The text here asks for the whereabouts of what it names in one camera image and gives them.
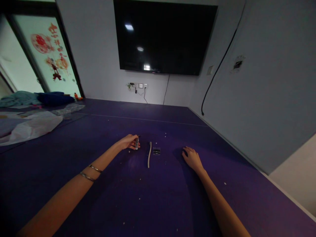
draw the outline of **glass door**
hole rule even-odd
[[[4,12],[44,91],[84,97],[56,3],[14,1]]]
[[[51,92],[81,97],[63,37],[55,17],[14,15],[42,79]]]

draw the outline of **power cord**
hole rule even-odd
[[[167,94],[167,89],[168,89],[168,84],[169,84],[169,78],[170,78],[170,74],[169,74],[169,76],[168,76],[168,82],[167,82],[167,87],[166,87],[165,97],[166,97],[166,94]]]
[[[145,95],[146,95],[146,88],[147,88],[147,87],[145,87],[145,88],[144,88],[144,100],[145,100],[145,101],[146,101],[146,103],[148,104],[147,100],[145,99]]]
[[[202,116],[204,116],[204,113],[203,113],[203,104],[204,104],[206,95],[207,95],[207,93],[208,93],[208,90],[209,90],[210,87],[211,87],[211,84],[212,84],[212,82],[213,82],[213,80],[214,80],[214,77],[215,77],[215,75],[216,75],[218,69],[220,68],[220,66],[221,66],[221,64],[222,64],[222,62],[223,62],[223,60],[224,60],[224,58],[225,58],[225,56],[226,56],[226,54],[227,54],[227,52],[228,52],[228,50],[229,50],[229,48],[230,48],[231,43],[233,42],[233,39],[234,39],[235,34],[236,34],[236,32],[237,32],[237,29],[238,29],[238,27],[239,27],[239,23],[240,23],[240,21],[241,21],[241,18],[243,17],[244,10],[245,10],[245,6],[246,6],[246,1],[245,1],[245,4],[244,4],[244,7],[243,7],[243,11],[241,12],[241,16],[240,16],[240,19],[239,19],[239,21],[238,21],[236,30],[235,30],[235,32],[234,32],[234,34],[233,34],[233,37],[231,38],[231,41],[230,41],[230,43],[229,43],[229,45],[228,45],[228,48],[227,48],[227,50],[226,50],[226,52],[225,52],[225,54],[224,54],[224,56],[223,56],[223,58],[222,58],[220,64],[218,65],[218,67],[217,67],[217,69],[216,69],[216,71],[215,71],[215,73],[214,73],[214,76],[213,76],[213,78],[212,78],[212,80],[211,80],[211,83],[210,83],[210,85],[208,86],[207,91],[206,91],[206,93],[205,93],[205,96],[204,96],[204,99],[203,99],[203,102],[202,102],[202,105],[201,105]]]

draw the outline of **purple surface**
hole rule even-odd
[[[94,115],[1,155],[3,223],[18,231],[128,133],[142,135],[141,148],[113,160],[56,236],[221,236],[201,182],[181,157],[185,145],[199,153],[252,236],[315,236],[316,223],[211,128]],[[151,156],[148,169],[149,141],[161,155]]]
[[[65,126],[66,124],[69,124],[69,123],[71,123],[71,122],[74,122],[74,121],[76,121],[76,120],[78,120],[78,119],[80,119],[80,118],[82,118],[82,117],[84,117],[84,116],[86,116],[86,115],[84,115],[84,114],[72,113],[72,114],[71,114],[71,119],[63,120],[60,124],[58,124],[58,126],[57,126],[55,129],[58,129],[58,128],[62,127],[62,126]],[[15,147],[17,147],[17,146],[23,144],[23,143],[27,143],[27,142],[28,142],[28,141],[22,142],[22,143],[12,144],[12,145],[8,145],[8,146],[0,146],[0,154],[6,152],[6,151],[8,151],[8,150],[11,150],[11,149],[13,149],[13,148],[15,148]]]
[[[187,107],[85,99],[79,113],[207,126]]]

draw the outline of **black tv screen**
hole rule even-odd
[[[217,6],[114,0],[119,66],[199,75]]]

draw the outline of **bracelet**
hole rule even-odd
[[[93,165],[88,165],[90,168],[94,169],[95,171],[98,171],[99,173],[102,173],[101,170],[97,169],[96,167],[94,167]]]
[[[86,179],[88,179],[88,180],[90,180],[90,181],[92,181],[92,182],[95,181],[95,179],[90,178],[89,176],[87,176],[87,175],[86,175],[85,173],[83,173],[83,172],[80,172],[80,174],[81,174],[83,177],[85,177]]]

